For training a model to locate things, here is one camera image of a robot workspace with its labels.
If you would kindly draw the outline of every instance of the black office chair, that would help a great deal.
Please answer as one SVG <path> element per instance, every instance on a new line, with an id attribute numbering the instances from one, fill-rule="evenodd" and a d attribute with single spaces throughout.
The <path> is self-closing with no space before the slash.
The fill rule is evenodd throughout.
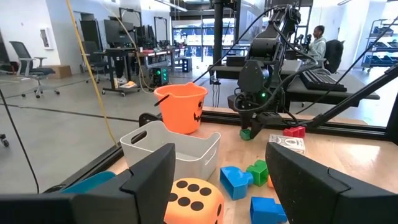
<path id="1" fill-rule="evenodd" d="M 6 135 L 5 134 L 0 134 L 0 141 L 4 145 L 4 147 L 10 146 L 9 142 L 6 139 Z"/>
<path id="2" fill-rule="evenodd" d="M 95 52 L 99 52 L 96 42 L 83 41 L 82 44 L 83 44 L 83 48 L 86 52 L 88 62 L 90 63 L 90 67 L 91 67 L 92 71 L 94 71 L 96 73 L 95 82 L 99 83 L 100 75 L 99 75 L 98 71 L 102 70 L 103 75 L 105 75 L 105 67 L 108 65 L 108 63 L 103 61 L 101 54 L 95 54 Z"/>
<path id="3" fill-rule="evenodd" d="M 324 68 L 330 73 L 336 73 L 343 56 L 344 42 L 330 40 L 326 43 Z"/>
<path id="4" fill-rule="evenodd" d="M 32 58 L 27 51 L 24 43 L 18 42 L 18 41 L 10 41 L 12 47 L 16 51 L 19 59 L 19 69 L 17 72 L 17 75 L 23 75 L 27 78 L 33 78 L 34 80 L 37 80 L 37 87 L 34 87 L 30 90 L 25 91 L 22 94 L 22 97 L 25 97 L 25 93 L 33 91 L 36 94 L 36 98 L 40 98 L 40 94 L 43 93 L 45 90 L 53 90 L 57 95 L 60 94 L 60 92 L 55 88 L 51 86 L 43 86 L 41 84 L 41 80 L 46 79 L 50 74 L 54 74 L 54 70 L 52 68 L 42 68 L 42 62 L 43 59 L 46 59 L 45 57 L 34 57 Z M 40 65 L 38 68 L 33 68 L 33 61 L 34 60 L 40 60 Z"/>

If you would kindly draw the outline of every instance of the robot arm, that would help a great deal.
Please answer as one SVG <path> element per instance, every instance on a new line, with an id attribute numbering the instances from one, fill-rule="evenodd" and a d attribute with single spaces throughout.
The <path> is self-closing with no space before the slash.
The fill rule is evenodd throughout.
<path id="1" fill-rule="evenodd" d="M 280 68 L 282 67 L 287 44 L 280 36 L 276 28 L 286 38 L 289 38 L 297 30 L 301 21 L 299 10 L 292 5 L 277 6 L 269 20 L 267 29 L 260 33 L 252 42 L 246 57 L 246 64 L 239 74 L 238 86 L 241 93 L 237 97 L 228 98 L 232 109 L 253 109 L 253 112 L 239 113 L 241 127 L 244 131 L 249 126 L 252 130 L 245 132 L 243 139 L 253 139 L 262 127 L 269 122 L 280 122 L 281 118 L 275 113 L 263 113 L 270 108 L 260 108 L 267 102 L 269 93 L 281 82 Z"/>

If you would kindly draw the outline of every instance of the white plastic bin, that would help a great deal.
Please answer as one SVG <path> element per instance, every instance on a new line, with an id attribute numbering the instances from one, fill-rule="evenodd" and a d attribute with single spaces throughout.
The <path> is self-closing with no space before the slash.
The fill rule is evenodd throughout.
<path id="1" fill-rule="evenodd" d="M 132 138 L 145 131 L 144 138 L 131 143 Z M 169 131 L 163 122 L 153 121 L 123 136 L 120 143 L 129 167 L 165 144 L 174 143 L 174 180 L 187 177 L 207 180 L 216 169 L 220 138 L 220 133 L 213 133 L 208 139 L 174 133 Z"/>

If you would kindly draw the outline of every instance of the red block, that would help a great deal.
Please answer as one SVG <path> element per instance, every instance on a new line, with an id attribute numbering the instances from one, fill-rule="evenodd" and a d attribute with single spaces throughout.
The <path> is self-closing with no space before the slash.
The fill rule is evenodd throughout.
<path id="1" fill-rule="evenodd" d="M 304 138 L 305 137 L 305 127 L 299 126 L 296 128 L 285 129 L 284 136 Z"/>

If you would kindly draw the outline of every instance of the bucket handle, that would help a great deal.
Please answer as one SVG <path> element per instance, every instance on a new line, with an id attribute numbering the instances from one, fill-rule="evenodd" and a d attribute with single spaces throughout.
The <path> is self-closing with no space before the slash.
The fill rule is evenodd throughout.
<path id="1" fill-rule="evenodd" d="M 160 103 L 163 102 L 164 100 L 166 100 L 169 96 L 170 96 L 170 94 L 165 95 L 162 99 L 160 99 L 158 102 L 156 102 L 154 106 L 159 106 Z"/>

